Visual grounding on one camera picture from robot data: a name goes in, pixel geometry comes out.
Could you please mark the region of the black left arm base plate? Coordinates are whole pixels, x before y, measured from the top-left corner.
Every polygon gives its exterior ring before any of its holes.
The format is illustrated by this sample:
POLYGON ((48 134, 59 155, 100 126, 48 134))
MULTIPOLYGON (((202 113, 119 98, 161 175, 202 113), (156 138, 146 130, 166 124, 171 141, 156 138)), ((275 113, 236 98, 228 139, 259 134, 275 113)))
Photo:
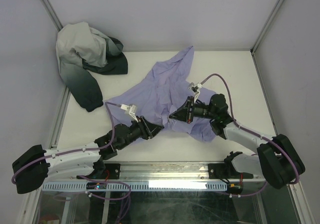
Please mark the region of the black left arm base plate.
POLYGON ((93 164, 93 171, 84 176, 89 179, 117 180, 120 176, 120 168, 119 163, 96 162, 93 164))

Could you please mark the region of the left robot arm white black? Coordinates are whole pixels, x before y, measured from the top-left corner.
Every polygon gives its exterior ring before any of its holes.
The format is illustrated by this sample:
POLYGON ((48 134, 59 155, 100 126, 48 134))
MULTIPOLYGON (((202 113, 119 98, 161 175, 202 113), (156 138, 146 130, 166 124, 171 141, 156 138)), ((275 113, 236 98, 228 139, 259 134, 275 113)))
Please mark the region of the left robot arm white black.
POLYGON ((167 125, 148 121, 136 115, 135 105, 119 105, 132 118, 130 125, 115 124, 112 129, 93 142, 69 149, 43 149, 34 145, 12 163, 12 183, 19 194, 32 192, 44 183, 69 177, 100 179, 105 172, 104 161, 117 156, 132 143, 156 137, 167 125))

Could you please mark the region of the aluminium right corner post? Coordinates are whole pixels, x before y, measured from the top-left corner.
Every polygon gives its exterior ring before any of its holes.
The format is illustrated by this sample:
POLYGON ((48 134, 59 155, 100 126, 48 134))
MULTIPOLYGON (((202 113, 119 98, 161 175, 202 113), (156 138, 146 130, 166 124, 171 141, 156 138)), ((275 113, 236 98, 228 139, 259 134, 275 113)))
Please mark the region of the aluminium right corner post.
POLYGON ((263 28, 261 29, 253 47, 251 48, 250 52, 252 55, 255 54, 255 52, 257 51, 257 49, 259 48, 259 46, 261 45, 262 41, 265 38, 265 35, 267 34, 267 32, 269 31, 269 28, 271 27, 273 21, 275 20, 278 12, 280 11, 282 5, 284 4, 286 0, 277 0, 274 7, 272 8, 269 16, 267 17, 267 20, 265 22, 265 24, 263 25, 263 28))

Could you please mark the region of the grey and dark green jacket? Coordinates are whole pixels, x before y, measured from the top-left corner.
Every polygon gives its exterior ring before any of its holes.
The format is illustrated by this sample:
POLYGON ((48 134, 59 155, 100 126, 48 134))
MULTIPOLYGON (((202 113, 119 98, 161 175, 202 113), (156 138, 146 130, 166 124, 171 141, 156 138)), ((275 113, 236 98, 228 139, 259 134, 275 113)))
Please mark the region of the grey and dark green jacket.
POLYGON ((102 91, 91 73, 128 73, 122 42, 86 22, 63 27, 58 32, 55 49, 60 77, 76 102, 87 112, 103 105, 102 91))

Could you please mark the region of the lavender purple jacket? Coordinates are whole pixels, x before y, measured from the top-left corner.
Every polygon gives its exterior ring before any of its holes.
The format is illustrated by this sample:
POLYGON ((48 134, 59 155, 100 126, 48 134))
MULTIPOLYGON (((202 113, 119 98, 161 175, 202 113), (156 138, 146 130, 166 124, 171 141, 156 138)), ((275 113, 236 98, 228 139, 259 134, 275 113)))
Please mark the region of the lavender purple jacket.
POLYGON ((140 83, 123 94, 108 99, 114 122, 129 125, 130 117, 118 105, 134 104, 137 106, 138 116, 163 125, 165 130, 187 133, 198 141, 211 142, 215 134, 207 119, 195 118, 190 124, 169 119, 169 115, 192 95, 186 78, 192 67, 194 52, 193 47, 188 47, 169 60, 156 62, 140 83))

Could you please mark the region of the aluminium corner post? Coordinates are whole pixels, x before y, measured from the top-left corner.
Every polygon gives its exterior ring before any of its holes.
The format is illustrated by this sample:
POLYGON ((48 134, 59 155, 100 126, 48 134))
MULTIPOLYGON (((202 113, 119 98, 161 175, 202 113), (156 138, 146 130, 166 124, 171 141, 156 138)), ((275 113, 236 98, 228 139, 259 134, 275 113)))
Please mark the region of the aluminium corner post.
POLYGON ((261 45, 262 41, 265 38, 265 35, 267 34, 267 32, 269 31, 269 28, 271 27, 273 21, 275 20, 278 12, 280 11, 282 5, 284 4, 286 0, 277 0, 274 7, 272 8, 269 16, 267 17, 267 20, 265 22, 265 24, 263 25, 263 28, 261 29, 253 47, 251 48, 250 52, 252 55, 255 54, 255 52, 257 51, 257 49, 259 48, 259 46, 261 45))
POLYGON ((50 3, 50 0, 40 0, 42 5, 44 6, 47 14, 49 15, 51 21, 53 22, 55 28, 59 32, 62 28, 63 25, 61 21, 59 20, 59 17, 57 16, 52 4, 50 3))

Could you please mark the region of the aluminium mounting rail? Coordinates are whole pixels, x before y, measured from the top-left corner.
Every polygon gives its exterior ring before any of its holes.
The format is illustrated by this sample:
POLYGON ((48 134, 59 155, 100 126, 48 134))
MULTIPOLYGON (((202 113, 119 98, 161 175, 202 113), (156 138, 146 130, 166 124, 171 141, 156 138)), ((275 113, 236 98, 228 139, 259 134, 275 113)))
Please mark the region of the aluminium mounting rail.
MULTIPOLYGON (((220 180, 209 179, 207 162, 106 162, 119 163, 120 178, 115 181, 149 181, 149 180, 220 180)), ((78 164, 75 167, 63 167, 50 170, 40 184, 49 181, 75 181, 82 175, 90 174, 94 164, 78 164)))

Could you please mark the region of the aluminium left corner post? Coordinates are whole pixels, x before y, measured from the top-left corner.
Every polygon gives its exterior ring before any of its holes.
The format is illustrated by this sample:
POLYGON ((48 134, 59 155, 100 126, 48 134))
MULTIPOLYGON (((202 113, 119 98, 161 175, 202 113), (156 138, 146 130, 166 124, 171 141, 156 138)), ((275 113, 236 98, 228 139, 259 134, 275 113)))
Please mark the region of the aluminium left corner post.
POLYGON ((59 20, 59 17, 57 16, 52 4, 50 3, 50 0, 40 0, 42 5, 44 6, 47 14, 49 15, 51 21, 53 22, 55 28, 59 32, 62 28, 63 25, 61 21, 59 20))

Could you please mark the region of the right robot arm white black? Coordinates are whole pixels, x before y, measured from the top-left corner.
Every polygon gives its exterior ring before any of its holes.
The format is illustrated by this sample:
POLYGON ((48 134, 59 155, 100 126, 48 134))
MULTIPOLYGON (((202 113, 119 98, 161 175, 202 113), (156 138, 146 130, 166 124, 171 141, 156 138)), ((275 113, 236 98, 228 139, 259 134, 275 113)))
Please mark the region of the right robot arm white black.
POLYGON ((242 173, 262 176, 269 185, 280 189, 295 184, 306 170, 289 138, 283 134, 265 135, 236 121, 232 105, 224 94, 200 94, 172 97, 135 96, 131 103, 138 114, 170 125, 178 132, 210 142, 215 137, 236 142, 253 152, 247 155, 232 151, 223 164, 214 167, 212 175, 220 180, 239 177, 242 173))

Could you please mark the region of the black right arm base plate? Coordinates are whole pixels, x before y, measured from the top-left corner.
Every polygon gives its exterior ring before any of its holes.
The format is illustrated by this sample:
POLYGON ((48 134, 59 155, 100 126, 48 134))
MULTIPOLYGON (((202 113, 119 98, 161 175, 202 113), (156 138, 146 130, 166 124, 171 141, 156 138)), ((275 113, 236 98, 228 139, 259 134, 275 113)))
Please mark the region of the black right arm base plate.
POLYGON ((226 163, 209 163, 208 165, 209 179, 253 179, 250 173, 237 172, 231 164, 226 163))

